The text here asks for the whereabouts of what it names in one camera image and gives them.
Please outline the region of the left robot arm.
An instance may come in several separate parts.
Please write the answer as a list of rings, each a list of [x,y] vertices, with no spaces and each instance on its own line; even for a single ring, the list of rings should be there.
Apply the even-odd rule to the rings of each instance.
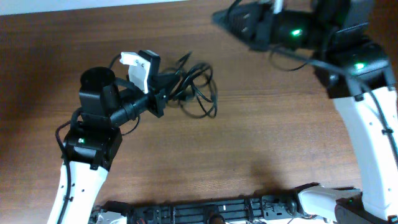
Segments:
[[[120,127],[139,122],[149,111],[164,114],[172,89],[179,82],[173,73],[149,78],[144,93],[129,80],[115,76],[110,68],[94,67],[80,77],[80,103],[66,125],[65,138],[56,140],[62,152],[60,183],[49,223],[87,223],[97,195],[105,182],[123,140]]]

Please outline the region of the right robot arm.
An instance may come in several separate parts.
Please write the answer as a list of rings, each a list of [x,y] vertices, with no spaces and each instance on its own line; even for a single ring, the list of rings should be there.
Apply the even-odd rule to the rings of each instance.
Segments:
[[[365,33],[372,1],[312,1],[286,10],[282,1],[235,1],[213,22],[251,50],[311,65],[342,117],[359,166],[362,189],[297,187],[293,217],[335,223],[397,222],[397,90],[384,49]]]

